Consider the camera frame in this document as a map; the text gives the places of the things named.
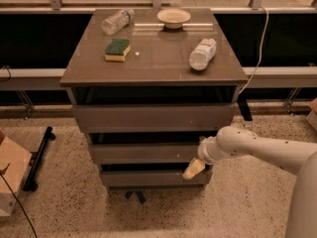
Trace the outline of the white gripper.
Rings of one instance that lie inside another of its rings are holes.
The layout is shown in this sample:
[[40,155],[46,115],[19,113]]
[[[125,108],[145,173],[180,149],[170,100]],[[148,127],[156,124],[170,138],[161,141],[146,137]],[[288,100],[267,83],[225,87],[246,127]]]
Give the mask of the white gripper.
[[205,169],[205,164],[214,165],[222,159],[222,153],[218,147],[216,138],[200,136],[197,155],[200,160],[193,158],[190,161],[189,166],[182,175],[184,179],[193,179]]

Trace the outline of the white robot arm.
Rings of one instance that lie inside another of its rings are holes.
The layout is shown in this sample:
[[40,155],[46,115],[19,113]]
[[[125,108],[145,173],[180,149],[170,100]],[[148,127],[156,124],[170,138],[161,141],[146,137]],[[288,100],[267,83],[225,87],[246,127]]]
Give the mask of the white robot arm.
[[193,179],[206,165],[223,159],[253,156],[297,176],[289,206],[285,238],[317,238],[317,144],[264,138],[226,126],[216,136],[202,137],[182,175]]

